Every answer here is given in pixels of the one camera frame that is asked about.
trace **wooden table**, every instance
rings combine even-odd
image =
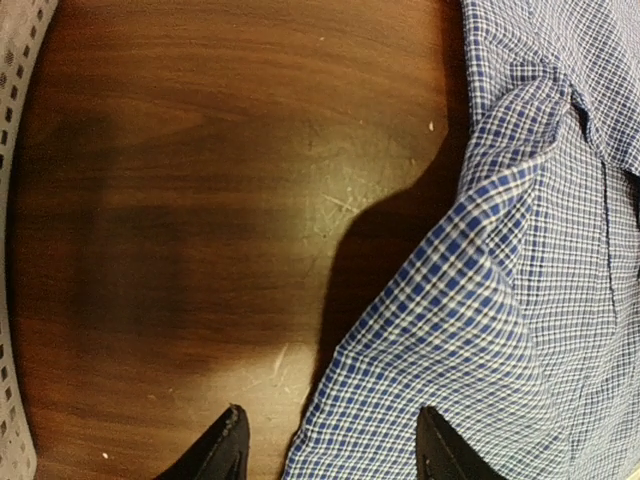
[[[454,0],[61,2],[9,211],[38,478],[151,478],[231,402],[276,478],[451,205],[464,75]]]

